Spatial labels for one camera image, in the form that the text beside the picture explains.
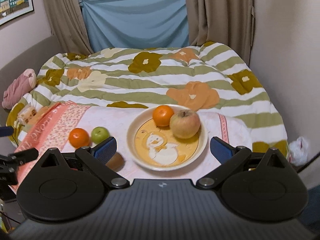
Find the brown kiwi with sticker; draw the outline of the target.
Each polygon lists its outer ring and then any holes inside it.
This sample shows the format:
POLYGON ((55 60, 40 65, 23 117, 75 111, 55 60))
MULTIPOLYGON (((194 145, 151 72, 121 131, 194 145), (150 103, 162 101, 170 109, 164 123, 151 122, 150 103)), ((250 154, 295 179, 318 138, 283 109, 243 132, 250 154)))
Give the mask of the brown kiwi with sticker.
POLYGON ((118 152, 116 152, 115 155, 105 164, 105 166, 115 172, 121 170, 124 165, 125 160, 123 156, 118 152))

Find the small green apple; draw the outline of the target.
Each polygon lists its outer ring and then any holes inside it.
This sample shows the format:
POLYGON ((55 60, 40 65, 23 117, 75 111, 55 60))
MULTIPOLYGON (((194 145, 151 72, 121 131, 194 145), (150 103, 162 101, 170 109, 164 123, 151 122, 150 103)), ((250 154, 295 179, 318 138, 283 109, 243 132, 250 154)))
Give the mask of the small green apple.
POLYGON ((109 131, 104 128, 104 127, 95 127, 92 131, 91 131, 91 141, 94 144, 99 144, 102 141, 106 140, 108 137, 110 137, 110 133, 109 131))

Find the small patterned tissue pack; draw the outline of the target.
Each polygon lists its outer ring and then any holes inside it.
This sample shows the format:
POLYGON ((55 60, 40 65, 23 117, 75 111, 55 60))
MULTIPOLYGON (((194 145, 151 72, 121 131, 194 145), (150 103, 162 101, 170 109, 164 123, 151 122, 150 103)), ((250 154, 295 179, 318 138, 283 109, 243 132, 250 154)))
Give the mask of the small patterned tissue pack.
POLYGON ((36 115, 37 111, 34 106, 27 104, 17 115, 17 120, 23 126, 27 125, 29 121, 36 115))

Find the large orange on cloth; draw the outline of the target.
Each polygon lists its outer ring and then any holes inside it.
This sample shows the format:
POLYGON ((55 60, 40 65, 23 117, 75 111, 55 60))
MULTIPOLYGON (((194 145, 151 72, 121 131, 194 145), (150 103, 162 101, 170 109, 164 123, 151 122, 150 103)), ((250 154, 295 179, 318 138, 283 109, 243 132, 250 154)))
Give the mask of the large orange on cloth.
POLYGON ((89 134, 82 128, 73 129, 69 133, 68 140, 69 143, 76 149, 90 145, 89 134))

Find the pink floral cloth mat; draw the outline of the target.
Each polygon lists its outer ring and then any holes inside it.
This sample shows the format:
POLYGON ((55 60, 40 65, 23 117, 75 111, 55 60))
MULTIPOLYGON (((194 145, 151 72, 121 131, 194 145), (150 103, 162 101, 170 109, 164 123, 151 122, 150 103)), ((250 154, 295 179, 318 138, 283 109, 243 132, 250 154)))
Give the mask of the pink floral cloth mat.
MULTIPOLYGON (((75 148, 68 141, 69 133, 74 128, 82 128, 88 134, 96 127, 108 129, 117 141, 117 152, 123 157, 124 164, 117 172, 130 182, 133 179, 191 179, 196 182, 220 165, 210 152, 210 140, 219 137, 232 146, 246 146, 252 150, 252 140, 243 121, 209 109, 198 111, 204 127, 207 129, 207 143, 202 154, 189 165, 173 171, 155 171, 141 167, 135 163, 131 154, 133 146, 129 146, 127 136, 129 126, 135 118, 146 110, 143 108, 118 108, 77 105, 76 103, 56 103, 51 107, 38 110, 18 136, 19 147, 16 151, 36 148, 39 158, 50 147, 57 147, 61 152, 74 152, 75 148), (227 134, 223 135, 222 125, 226 125, 227 134)), ((18 169, 18 185, 11 186, 16 193, 20 183, 31 171, 36 161, 32 161, 18 169)))

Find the pink plush toy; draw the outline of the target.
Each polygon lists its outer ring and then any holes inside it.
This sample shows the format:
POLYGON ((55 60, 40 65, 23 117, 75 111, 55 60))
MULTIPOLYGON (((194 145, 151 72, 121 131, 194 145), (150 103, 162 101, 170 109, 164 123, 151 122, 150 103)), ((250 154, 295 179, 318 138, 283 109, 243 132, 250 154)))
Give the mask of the pink plush toy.
POLYGON ((3 93, 2 107, 12 109, 24 94, 35 88, 37 83, 36 73, 33 69, 26 69, 3 93))

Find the large yellow red apple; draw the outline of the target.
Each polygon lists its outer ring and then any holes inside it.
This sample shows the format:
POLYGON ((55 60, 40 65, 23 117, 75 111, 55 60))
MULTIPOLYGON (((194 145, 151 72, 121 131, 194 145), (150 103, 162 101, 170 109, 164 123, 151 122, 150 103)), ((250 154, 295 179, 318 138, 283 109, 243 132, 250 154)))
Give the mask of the large yellow red apple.
POLYGON ((200 129, 201 121, 195 111, 184 109, 170 118, 170 130, 179 139, 190 139, 200 129))

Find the cream duck print plate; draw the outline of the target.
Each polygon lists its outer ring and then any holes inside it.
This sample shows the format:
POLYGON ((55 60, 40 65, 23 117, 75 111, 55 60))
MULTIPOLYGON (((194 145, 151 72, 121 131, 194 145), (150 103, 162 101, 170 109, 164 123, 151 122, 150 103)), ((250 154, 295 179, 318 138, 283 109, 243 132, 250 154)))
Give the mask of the cream duck print plate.
MULTIPOLYGON (((188 109, 170 106, 174 113, 188 109)), ((152 119, 156 107, 142 111, 127 130, 127 146, 133 160, 140 166, 154 171, 173 171, 194 162, 206 148, 208 132, 203 122, 199 131, 190 139, 175 137, 170 127, 158 127, 152 119)))

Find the white plastic bag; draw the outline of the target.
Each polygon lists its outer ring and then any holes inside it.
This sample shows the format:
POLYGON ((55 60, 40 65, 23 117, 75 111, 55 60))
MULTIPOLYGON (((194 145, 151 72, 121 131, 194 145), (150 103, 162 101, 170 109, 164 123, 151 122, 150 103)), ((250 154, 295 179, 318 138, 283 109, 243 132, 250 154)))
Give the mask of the white plastic bag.
POLYGON ((309 142, 304 137, 289 143, 287 160, 294 166, 301 166, 307 163, 309 153, 309 142))

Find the grey bed headboard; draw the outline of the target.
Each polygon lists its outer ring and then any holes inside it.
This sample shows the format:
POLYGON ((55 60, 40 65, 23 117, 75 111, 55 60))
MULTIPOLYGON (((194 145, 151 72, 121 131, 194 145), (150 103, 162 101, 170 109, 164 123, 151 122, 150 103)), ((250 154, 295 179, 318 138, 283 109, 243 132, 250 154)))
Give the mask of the grey bed headboard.
POLYGON ((1 101, 4 91, 26 69, 31 68, 38 74, 45 62, 62 52, 63 49, 56 36, 50 36, 27 49, 1 68, 1 101))

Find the orange on plate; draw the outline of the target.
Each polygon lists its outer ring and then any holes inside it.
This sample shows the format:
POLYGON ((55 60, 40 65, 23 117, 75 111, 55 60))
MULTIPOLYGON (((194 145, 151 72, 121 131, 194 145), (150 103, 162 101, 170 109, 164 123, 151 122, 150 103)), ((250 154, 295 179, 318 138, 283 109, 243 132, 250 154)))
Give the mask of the orange on plate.
POLYGON ((153 110, 152 119, 158 127, 167 127, 170 119, 174 115, 174 110, 167 105, 160 105, 153 110))

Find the green striped floral duvet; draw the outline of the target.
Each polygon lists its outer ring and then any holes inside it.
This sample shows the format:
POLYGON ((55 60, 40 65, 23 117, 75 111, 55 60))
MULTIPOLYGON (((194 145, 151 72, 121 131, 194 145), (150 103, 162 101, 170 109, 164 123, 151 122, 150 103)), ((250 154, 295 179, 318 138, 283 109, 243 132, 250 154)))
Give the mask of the green striped floral duvet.
POLYGON ((47 56, 36 87, 23 93, 6 124, 18 145, 26 128, 18 112, 54 102, 118 108, 175 104, 240 119, 249 129, 254 152, 276 147, 287 154, 283 119, 242 58, 227 45, 207 42, 185 48, 106 48, 91 55, 47 56))

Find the left beige curtain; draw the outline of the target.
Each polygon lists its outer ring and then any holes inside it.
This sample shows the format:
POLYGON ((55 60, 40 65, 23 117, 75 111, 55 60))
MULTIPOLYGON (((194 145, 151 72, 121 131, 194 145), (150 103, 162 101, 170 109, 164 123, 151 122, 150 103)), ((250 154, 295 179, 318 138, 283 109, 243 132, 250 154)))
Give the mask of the left beige curtain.
POLYGON ((65 52, 93 54, 78 0, 43 0, 47 19, 65 52))

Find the beige curtain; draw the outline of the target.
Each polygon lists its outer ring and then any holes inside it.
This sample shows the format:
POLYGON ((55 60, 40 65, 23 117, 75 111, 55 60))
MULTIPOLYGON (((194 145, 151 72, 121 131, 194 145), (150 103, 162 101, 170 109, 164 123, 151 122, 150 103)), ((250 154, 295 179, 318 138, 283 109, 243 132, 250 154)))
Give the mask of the beige curtain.
POLYGON ((65 52, 93 54, 78 0, 43 0, 47 19, 65 52))
POLYGON ((189 43, 220 42, 247 64, 254 35, 254 0, 186 0, 189 43))

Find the right beige curtain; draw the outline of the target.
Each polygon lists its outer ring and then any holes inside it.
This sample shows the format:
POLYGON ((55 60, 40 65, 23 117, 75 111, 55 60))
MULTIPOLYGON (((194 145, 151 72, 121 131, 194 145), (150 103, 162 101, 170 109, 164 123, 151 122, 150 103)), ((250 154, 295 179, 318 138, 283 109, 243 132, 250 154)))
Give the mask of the right beige curtain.
POLYGON ((186 0, 189 43, 220 42, 247 64, 254 35, 254 0, 186 0))

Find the blue hanging cloth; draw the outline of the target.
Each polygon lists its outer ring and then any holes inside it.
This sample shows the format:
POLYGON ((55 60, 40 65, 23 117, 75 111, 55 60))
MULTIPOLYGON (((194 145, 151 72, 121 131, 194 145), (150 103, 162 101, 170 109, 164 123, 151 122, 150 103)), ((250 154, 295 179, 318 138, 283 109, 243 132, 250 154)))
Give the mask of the blue hanging cloth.
POLYGON ((185 0, 84 0, 82 15, 95 52, 189 45, 185 0))

